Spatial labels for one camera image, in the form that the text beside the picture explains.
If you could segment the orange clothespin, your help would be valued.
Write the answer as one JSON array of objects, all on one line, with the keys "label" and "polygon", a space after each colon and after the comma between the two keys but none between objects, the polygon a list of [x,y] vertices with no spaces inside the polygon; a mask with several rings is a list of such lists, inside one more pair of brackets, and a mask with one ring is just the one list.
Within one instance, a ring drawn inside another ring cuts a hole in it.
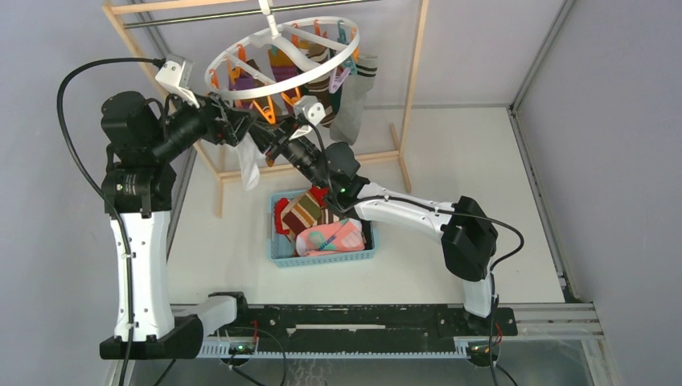
[{"label": "orange clothespin", "polygon": [[301,99],[302,93],[300,88],[292,88],[281,93],[282,100],[290,107],[294,107]]},{"label": "orange clothespin", "polygon": [[277,122],[277,114],[274,106],[275,104],[273,103],[271,96],[254,98],[252,101],[252,107],[255,108],[263,119],[271,125],[274,125]]}]

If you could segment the pink sock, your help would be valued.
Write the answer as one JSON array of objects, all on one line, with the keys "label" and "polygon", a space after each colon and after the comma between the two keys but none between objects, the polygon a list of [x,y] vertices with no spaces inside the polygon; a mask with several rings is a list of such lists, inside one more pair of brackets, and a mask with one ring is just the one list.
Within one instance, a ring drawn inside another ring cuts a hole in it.
[{"label": "pink sock", "polygon": [[295,252],[301,257],[350,253],[364,248],[363,225],[353,219],[308,228],[295,240]]}]

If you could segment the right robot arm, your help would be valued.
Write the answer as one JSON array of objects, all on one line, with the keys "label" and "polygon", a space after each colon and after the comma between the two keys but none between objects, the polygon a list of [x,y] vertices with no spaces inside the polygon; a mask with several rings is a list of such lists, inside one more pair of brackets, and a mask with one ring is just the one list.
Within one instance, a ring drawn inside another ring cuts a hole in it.
[{"label": "right robot arm", "polygon": [[267,159],[285,158],[308,181],[327,189],[324,200],[341,215],[421,232],[439,242],[446,268],[462,281],[469,331],[486,334],[497,322],[491,258],[499,236],[472,198],[437,202],[391,191],[358,174],[360,164],[344,142],[325,146],[295,138],[302,121],[288,117],[276,125],[256,121],[249,135]]}]

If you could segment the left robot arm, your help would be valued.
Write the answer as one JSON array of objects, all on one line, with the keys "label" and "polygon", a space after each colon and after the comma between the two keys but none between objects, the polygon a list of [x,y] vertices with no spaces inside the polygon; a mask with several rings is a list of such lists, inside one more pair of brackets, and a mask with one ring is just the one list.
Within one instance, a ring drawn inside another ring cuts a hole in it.
[{"label": "left robot arm", "polygon": [[102,359],[193,359],[217,328],[242,335],[252,322],[247,309],[223,295],[174,315],[166,259],[176,180],[171,162],[198,140],[237,144],[256,117],[216,96],[184,101],[172,114],[155,114],[151,103],[127,91],[101,107],[109,139],[101,190],[117,244],[119,297],[113,335],[99,346]]}]

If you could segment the white round sock hanger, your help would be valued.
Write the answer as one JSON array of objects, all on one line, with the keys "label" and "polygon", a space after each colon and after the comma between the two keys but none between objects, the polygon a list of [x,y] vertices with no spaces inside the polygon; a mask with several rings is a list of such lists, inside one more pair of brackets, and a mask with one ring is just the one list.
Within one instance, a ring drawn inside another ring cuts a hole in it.
[{"label": "white round sock hanger", "polygon": [[[355,71],[359,26],[349,18],[318,16],[279,23],[268,8],[267,27],[237,41],[208,65],[209,90],[229,101],[274,96],[329,76],[335,67]],[[345,25],[348,45],[337,41],[337,22]]]}]

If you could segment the red sock in basket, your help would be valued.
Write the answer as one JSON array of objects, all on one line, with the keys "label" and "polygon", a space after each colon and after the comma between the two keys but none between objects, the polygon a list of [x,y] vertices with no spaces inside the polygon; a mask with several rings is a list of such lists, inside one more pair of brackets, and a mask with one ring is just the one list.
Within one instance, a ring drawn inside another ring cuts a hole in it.
[{"label": "red sock in basket", "polygon": [[324,208],[326,206],[325,198],[328,194],[329,189],[327,187],[320,188],[316,186],[312,186],[309,190],[308,193],[310,196],[315,200],[315,202],[321,207]]}]

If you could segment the grey striped hanging sock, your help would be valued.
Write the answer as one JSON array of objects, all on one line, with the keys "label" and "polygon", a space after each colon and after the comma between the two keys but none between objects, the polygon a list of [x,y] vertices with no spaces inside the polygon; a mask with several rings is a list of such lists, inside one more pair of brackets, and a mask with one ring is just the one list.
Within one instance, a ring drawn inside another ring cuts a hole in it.
[{"label": "grey striped hanging sock", "polygon": [[378,70],[377,55],[359,55],[357,73],[350,75],[343,84],[339,111],[330,128],[331,139],[354,145],[362,125],[364,106],[368,93],[373,89]]}]

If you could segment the maroon tan striped sock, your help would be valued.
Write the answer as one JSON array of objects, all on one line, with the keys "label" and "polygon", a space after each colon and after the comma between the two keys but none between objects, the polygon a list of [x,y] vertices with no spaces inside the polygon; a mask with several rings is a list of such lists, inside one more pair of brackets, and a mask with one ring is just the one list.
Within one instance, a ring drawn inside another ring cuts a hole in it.
[{"label": "maroon tan striped sock", "polygon": [[280,219],[285,231],[297,235],[312,228],[322,215],[323,206],[312,191],[306,191],[289,201],[281,211]]}]

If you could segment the purple clothespin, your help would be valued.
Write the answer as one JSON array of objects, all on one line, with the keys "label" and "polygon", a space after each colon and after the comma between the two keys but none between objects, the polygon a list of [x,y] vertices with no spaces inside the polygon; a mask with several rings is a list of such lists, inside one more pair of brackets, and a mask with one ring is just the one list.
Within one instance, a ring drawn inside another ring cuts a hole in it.
[{"label": "purple clothespin", "polygon": [[328,91],[331,94],[337,93],[343,86],[344,81],[351,75],[351,69],[346,67],[335,67],[331,74],[328,84]]}]

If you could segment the light blue plastic basket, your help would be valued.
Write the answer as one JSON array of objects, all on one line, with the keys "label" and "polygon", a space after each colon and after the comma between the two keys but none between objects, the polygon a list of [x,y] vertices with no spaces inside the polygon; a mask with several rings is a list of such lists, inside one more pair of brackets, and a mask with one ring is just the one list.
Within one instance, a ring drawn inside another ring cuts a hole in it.
[{"label": "light blue plastic basket", "polygon": [[269,199],[269,214],[272,219],[270,221],[271,235],[269,238],[269,259],[279,268],[292,268],[306,265],[320,265],[329,263],[340,263],[346,261],[362,261],[374,257],[376,247],[378,245],[378,235],[374,225],[371,222],[362,221],[363,234],[368,238],[367,246],[356,252],[342,252],[325,255],[320,257],[295,257],[294,244],[288,241],[284,235],[276,233],[276,225],[274,220],[274,212],[276,203],[280,199],[293,199],[294,196],[301,194],[302,190],[285,191],[275,193]]}]

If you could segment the teal clothespin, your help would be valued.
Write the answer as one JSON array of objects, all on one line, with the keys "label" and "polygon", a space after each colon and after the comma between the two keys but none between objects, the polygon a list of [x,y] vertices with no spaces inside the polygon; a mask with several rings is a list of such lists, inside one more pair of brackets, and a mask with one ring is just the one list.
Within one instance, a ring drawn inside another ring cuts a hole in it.
[{"label": "teal clothespin", "polygon": [[344,27],[345,27],[344,22],[342,20],[339,20],[337,22],[337,31],[338,31],[337,41],[341,44],[348,45],[347,35],[346,35],[346,31],[345,31]]}]

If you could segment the metal hanging rod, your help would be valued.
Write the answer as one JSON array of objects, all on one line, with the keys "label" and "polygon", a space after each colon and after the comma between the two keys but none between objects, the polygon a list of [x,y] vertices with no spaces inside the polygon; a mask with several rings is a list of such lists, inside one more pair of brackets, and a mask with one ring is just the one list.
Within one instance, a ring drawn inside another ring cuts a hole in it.
[{"label": "metal hanging rod", "polygon": [[[295,11],[295,10],[310,10],[310,9],[317,9],[317,8],[324,8],[324,7],[346,6],[346,5],[351,5],[351,4],[361,4],[361,3],[369,3],[369,2],[377,2],[377,0],[337,0],[337,1],[308,2],[308,3],[295,4],[295,5],[289,5],[289,6],[275,6],[273,8],[273,12],[274,13],[291,12],[291,11]],[[135,22],[135,23],[124,23],[122,26],[125,30],[133,30],[133,29],[139,29],[139,28],[145,28],[145,27],[160,27],[160,26],[166,26],[166,25],[204,22],[204,21],[218,20],[218,19],[225,19],[225,18],[252,16],[252,15],[257,15],[257,14],[262,14],[262,12],[260,10],[255,10],[255,9],[240,10],[240,11],[222,12],[222,13],[214,13],[214,14],[197,14],[197,15],[192,15],[192,16],[184,16],[184,17],[176,17],[176,18],[163,18],[163,19],[155,19],[155,20],[151,20],[151,21],[142,21],[142,22]]]}]

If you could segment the wooden drying rack frame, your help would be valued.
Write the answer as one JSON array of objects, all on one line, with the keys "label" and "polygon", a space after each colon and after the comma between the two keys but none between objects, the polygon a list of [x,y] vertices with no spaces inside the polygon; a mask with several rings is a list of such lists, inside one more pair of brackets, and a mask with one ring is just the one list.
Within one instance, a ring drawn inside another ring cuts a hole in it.
[{"label": "wooden drying rack frame", "polygon": [[[112,1],[104,1],[101,8],[107,19],[111,22],[114,30],[119,34],[121,40],[129,49],[130,53],[134,57],[138,58],[143,57],[146,54],[139,47],[138,42],[133,37],[133,35],[130,32],[128,32],[128,30],[125,30],[123,28],[122,25],[124,24],[124,20],[122,18],[122,15],[125,14],[140,15],[160,10],[177,10],[185,8],[188,9],[200,6],[213,6],[233,2],[245,1],[161,1],[151,3],[131,2],[130,4],[126,5],[115,5]],[[259,8],[257,10],[260,10],[263,13],[264,9],[268,8],[270,10],[270,14],[273,16],[273,8],[275,7],[273,5],[273,1],[258,1],[258,3]],[[401,124],[402,131],[400,137],[398,136],[395,125],[391,123],[391,125],[389,126],[389,131],[392,135],[395,150],[379,153],[361,154],[359,156],[359,160],[365,163],[391,161],[398,162],[398,165],[401,169],[405,190],[407,191],[407,193],[411,193],[413,188],[412,183],[410,181],[408,168],[405,163],[405,143],[414,107],[413,99],[417,84],[417,74],[421,59],[421,47],[424,38],[425,21],[428,14],[428,8],[429,1],[420,1],[419,16],[417,18],[417,27],[415,32],[415,41],[413,44],[413,55],[410,64],[407,94],[404,106],[402,106],[403,119]],[[164,56],[168,55],[168,52],[170,51],[168,51],[167,48],[164,48],[165,46],[163,44],[155,43],[155,40],[152,38],[149,38],[149,40],[152,42],[152,45],[158,50],[160,50],[162,55]],[[153,71],[154,70],[153,66],[150,67],[150,65],[147,64],[140,64],[140,67],[142,71],[146,74],[147,78],[150,80],[151,84],[156,88],[159,95],[163,98],[167,97],[167,95],[169,95],[169,92],[167,92],[154,78],[156,72]],[[211,157],[208,155],[208,153],[203,147],[202,142],[196,142],[193,145],[193,148],[194,153],[197,153],[204,160],[204,163],[207,165],[208,169],[214,175],[217,184],[215,216],[218,219],[222,219],[224,214],[224,185],[232,180],[237,180],[240,177],[240,172],[238,170],[226,171],[221,169],[224,166],[226,160],[226,148],[222,146],[219,147],[218,165],[216,165],[211,159]],[[261,168],[260,170],[261,175],[281,175],[285,172],[292,171],[293,168],[294,167],[291,165],[278,165],[271,167],[267,166],[265,168]]]}]

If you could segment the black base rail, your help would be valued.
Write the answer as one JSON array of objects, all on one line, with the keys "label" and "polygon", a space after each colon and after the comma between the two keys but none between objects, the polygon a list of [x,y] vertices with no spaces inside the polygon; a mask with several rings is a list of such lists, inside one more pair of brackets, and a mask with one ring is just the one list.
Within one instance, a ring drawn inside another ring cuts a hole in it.
[{"label": "black base rail", "polygon": [[260,352],[292,354],[427,354],[452,352],[457,339],[510,338],[519,333],[514,311],[500,307],[480,318],[463,306],[247,306],[217,336],[244,338]]}]

